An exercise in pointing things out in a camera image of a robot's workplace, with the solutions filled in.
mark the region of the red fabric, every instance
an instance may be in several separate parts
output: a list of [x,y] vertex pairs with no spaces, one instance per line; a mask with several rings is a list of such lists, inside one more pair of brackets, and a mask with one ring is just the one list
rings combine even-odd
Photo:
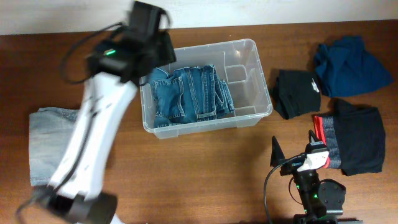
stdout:
[[[315,134],[317,135],[317,138],[323,141],[326,145],[326,138],[325,138],[325,132],[323,130],[323,120],[322,117],[315,116],[313,119],[314,122],[314,127],[315,127]],[[330,158],[326,161],[326,164],[323,166],[323,168],[328,168],[330,165]]]

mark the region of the green light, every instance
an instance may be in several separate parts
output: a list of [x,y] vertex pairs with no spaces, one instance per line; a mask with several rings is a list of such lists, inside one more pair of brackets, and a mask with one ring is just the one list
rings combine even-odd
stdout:
[[116,52],[115,50],[111,50],[109,52],[106,52],[105,55],[111,55],[111,54],[114,54],[115,52]]

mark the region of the clear plastic container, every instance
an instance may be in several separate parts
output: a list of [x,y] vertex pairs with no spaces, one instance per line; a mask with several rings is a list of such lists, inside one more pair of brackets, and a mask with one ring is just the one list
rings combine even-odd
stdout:
[[177,61],[163,68],[175,69],[216,65],[220,79],[228,84],[235,112],[222,119],[154,128],[156,103],[149,85],[140,87],[144,129],[159,139],[181,134],[212,131],[223,128],[243,128],[257,124],[272,112],[266,79],[262,71],[256,43],[250,39],[175,49]]

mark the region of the light blue denim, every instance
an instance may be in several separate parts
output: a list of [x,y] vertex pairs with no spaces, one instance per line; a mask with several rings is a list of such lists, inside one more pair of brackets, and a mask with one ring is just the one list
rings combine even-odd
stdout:
[[29,115],[30,184],[45,185],[67,149],[78,110],[41,108]]
[[234,112],[231,93],[214,65],[180,68],[173,74],[156,68],[149,84],[157,103],[155,128],[209,121]]

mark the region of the black folded clothing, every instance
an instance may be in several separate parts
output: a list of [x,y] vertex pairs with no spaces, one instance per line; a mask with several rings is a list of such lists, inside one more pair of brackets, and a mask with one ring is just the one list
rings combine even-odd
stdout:
[[329,168],[348,176],[382,171],[386,133],[377,108],[336,100],[334,115],[316,116],[315,129],[330,150]]
[[275,110],[284,119],[319,111],[321,106],[317,74],[313,72],[280,70],[271,95]]

